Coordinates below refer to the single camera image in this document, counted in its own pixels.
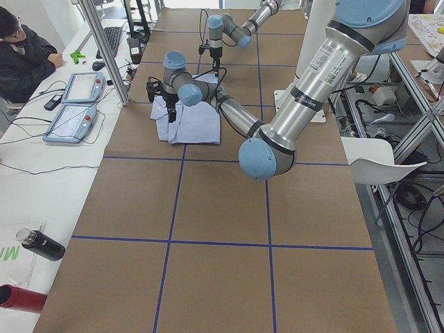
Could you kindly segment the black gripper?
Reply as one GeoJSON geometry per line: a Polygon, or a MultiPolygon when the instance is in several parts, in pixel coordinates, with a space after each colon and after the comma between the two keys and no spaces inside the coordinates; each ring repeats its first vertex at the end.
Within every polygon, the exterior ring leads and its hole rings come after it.
{"type": "Polygon", "coordinates": [[[152,103],[156,96],[161,96],[166,103],[168,112],[168,122],[173,123],[176,121],[176,103],[179,101],[178,95],[175,92],[171,92],[166,83],[161,80],[149,76],[146,83],[146,91],[148,100],[152,103]]]}
{"type": "Polygon", "coordinates": [[[210,57],[212,58],[212,67],[214,75],[219,76],[220,59],[222,58],[223,55],[223,47],[222,46],[213,47],[210,46],[209,44],[201,44],[198,47],[198,53],[200,55],[203,55],[206,50],[210,52],[210,57]]]}

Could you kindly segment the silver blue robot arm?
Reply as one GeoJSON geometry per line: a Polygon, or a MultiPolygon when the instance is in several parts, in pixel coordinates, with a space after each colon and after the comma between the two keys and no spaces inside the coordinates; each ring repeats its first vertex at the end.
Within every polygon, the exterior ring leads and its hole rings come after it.
{"type": "Polygon", "coordinates": [[[238,26],[232,15],[210,15],[207,17],[206,27],[208,38],[201,38],[201,44],[198,47],[198,53],[208,50],[212,58],[212,71],[216,77],[219,76],[221,68],[221,58],[223,56],[223,36],[228,36],[233,42],[233,46],[239,46],[242,49],[248,47],[252,36],[259,27],[271,16],[275,15],[282,6],[280,0],[261,1],[260,7],[255,13],[242,25],[238,26]]]}
{"type": "Polygon", "coordinates": [[[211,105],[245,139],[239,149],[243,172],[267,180],[292,168],[297,138],[330,95],[344,87],[360,57],[405,46],[409,6],[408,1],[336,1],[324,26],[325,40],[269,123],[250,114],[219,84],[193,78],[178,51],[165,55],[162,80],[148,80],[148,97],[163,98],[169,121],[176,120],[177,102],[211,105]]]}

